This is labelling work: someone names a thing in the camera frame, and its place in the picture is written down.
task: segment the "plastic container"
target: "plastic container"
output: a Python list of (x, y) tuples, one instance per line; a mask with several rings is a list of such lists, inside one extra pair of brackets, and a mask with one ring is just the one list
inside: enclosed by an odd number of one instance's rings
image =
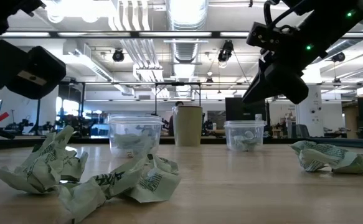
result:
[(158, 116), (109, 116), (112, 155), (132, 158), (143, 151), (159, 149), (162, 119)]
[(251, 151), (263, 145), (264, 121), (227, 121), (227, 147), (233, 151)]

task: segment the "desk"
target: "desk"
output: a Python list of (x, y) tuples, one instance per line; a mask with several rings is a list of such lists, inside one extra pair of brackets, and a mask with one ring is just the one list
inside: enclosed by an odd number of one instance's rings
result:
[[(89, 158), (82, 181), (111, 171), (106, 145), (70, 145)], [(13, 169), (31, 149), (0, 150), (0, 167)], [(167, 202), (112, 199), (82, 223), (363, 223), (363, 175), (302, 171), (287, 145), (232, 152), (225, 145), (161, 146), (178, 162), (182, 181)], [(28, 195), (0, 181), (0, 223), (53, 223), (65, 209), (56, 194)]]

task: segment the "ceiling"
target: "ceiling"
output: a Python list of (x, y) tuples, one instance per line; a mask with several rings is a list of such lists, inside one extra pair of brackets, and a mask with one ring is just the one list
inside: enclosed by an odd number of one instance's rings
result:
[[(265, 23), (263, 17), (263, 2), (254, 1), (253, 7), (247, 7), (248, 1), (232, 0), (210, 0), (207, 13), (207, 20), (204, 30), (229, 30), (229, 31), (249, 31), (255, 21)], [(148, 21), (151, 30), (168, 30), (165, 1), (150, 0), (148, 1)], [(285, 12), (287, 7), (280, 4), (271, 10), (272, 16), (277, 17)], [(297, 26), (305, 17), (298, 17), (291, 14), (280, 22), (280, 25), (288, 24)], [(55, 31), (109, 31), (106, 17), (99, 18), (94, 23), (87, 23), (81, 17), (66, 17), (62, 22), (51, 23), (47, 18), (45, 9), (38, 9), (34, 17), (29, 17), (22, 12), (10, 17), (9, 25), (11, 31), (35, 31), (35, 30), (55, 30)], [(361, 31), (363, 25), (355, 26), (351, 31)], [(165, 44), (163, 39), (154, 39), (154, 48), (158, 55), (160, 65), (163, 67), (163, 77), (169, 78), (172, 75), (171, 65), (171, 48)], [(217, 54), (219, 48), (224, 43), (224, 39), (209, 39), (208, 43), (201, 44), (199, 58), (194, 75), (198, 80), (204, 82), (207, 78), (207, 72), (212, 72), (214, 82), (244, 82), (252, 80), (257, 72), (257, 61), (259, 59), (260, 49), (252, 47), (245, 43), (243, 39), (232, 39), (234, 44), (235, 55), (233, 55), (225, 68), (219, 68)], [(102, 67), (108, 70), (116, 80), (123, 82), (135, 82), (133, 72), (133, 61), (124, 50), (125, 60), (116, 63), (111, 59), (115, 48), (121, 48), (119, 39), (77, 39), (77, 45), (87, 44), (92, 49), (92, 58), (94, 58)], [(24, 43), (18, 42), (18, 46), (29, 46), (30, 42), (24, 40)], [(330, 82), (335, 76), (341, 76), (351, 72), (359, 72), (363, 68), (363, 41), (344, 51), (346, 60), (343, 63), (333, 64), (332, 62), (320, 62), (321, 78), (324, 82)], [(97, 76), (88, 67), (80, 62), (64, 60), (67, 63), (67, 75), (75, 77), (79, 81), (103, 82), (104, 79)], [(354, 75), (344, 82), (362, 82), (363, 72)], [(216, 88), (215, 86), (206, 86), (205, 88)], [(325, 90), (334, 89), (333, 86), (324, 86)], [(357, 89), (350, 86), (334, 92), (349, 93)]]

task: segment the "table surface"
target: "table surface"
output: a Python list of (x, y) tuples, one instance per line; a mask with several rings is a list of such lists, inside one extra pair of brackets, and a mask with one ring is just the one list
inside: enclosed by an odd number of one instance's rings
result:
[[(106, 145), (70, 147), (90, 155), (82, 181), (127, 160), (112, 158)], [(30, 151), (0, 150), (0, 167), (12, 170)], [(160, 146), (158, 155), (178, 162), (182, 176), (169, 201), (114, 198), (82, 223), (363, 223), (363, 175), (304, 172), (287, 145)], [(0, 180), (0, 223), (54, 223), (63, 214), (56, 194), (26, 194)]]

